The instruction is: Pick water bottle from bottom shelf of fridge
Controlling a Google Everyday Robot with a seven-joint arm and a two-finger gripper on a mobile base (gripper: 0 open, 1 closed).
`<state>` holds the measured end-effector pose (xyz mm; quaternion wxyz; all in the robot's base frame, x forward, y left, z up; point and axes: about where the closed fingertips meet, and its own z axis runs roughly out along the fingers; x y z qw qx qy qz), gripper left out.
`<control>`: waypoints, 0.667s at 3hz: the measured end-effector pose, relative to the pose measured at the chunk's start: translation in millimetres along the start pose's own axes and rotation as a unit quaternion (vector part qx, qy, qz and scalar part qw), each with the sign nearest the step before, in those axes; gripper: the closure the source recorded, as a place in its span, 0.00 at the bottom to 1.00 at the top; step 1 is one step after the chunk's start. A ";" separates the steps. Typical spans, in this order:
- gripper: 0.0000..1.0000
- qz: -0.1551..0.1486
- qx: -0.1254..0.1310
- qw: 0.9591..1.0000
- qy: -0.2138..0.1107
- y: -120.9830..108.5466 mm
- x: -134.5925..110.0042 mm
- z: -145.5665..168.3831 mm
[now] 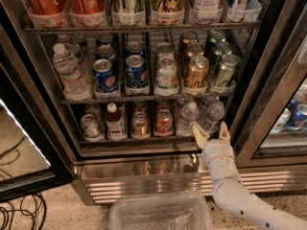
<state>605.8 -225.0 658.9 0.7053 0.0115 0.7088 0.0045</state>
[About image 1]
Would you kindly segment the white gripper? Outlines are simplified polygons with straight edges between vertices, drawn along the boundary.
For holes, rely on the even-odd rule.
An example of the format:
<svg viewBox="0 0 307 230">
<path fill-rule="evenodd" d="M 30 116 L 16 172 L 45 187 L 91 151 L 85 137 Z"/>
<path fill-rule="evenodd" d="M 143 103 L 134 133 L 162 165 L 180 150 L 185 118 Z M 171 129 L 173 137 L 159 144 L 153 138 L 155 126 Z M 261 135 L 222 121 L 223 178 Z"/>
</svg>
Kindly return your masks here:
<svg viewBox="0 0 307 230">
<path fill-rule="evenodd" d="M 209 134 L 197 122 L 193 123 L 192 130 L 198 147 L 202 149 L 202 157 L 206 164 L 218 157 L 234 158 L 233 148 L 229 142 L 231 137 L 225 122 L 220 123 L 220 140 L 212 139 L 209 141 Z"/>
</svg>

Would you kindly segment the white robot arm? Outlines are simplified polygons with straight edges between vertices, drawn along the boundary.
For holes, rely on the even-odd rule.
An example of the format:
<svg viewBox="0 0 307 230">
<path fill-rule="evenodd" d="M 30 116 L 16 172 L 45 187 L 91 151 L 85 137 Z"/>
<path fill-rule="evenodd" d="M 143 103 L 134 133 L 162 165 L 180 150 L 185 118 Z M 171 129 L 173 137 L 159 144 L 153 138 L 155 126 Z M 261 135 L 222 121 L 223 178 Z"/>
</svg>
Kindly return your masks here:
<svg viewBox="0 0 307 230">
<path fill-rule="evenodd" d="M 197 122 L 192 130 L 209 170 L 214 201 L 224 213 L 249 220 L 264 230 L 307 230 L 306 220 L 273 207 L 243 184 L 225 122 L 220 123 L 217 139 L 211 139 Z"/>
</svg>

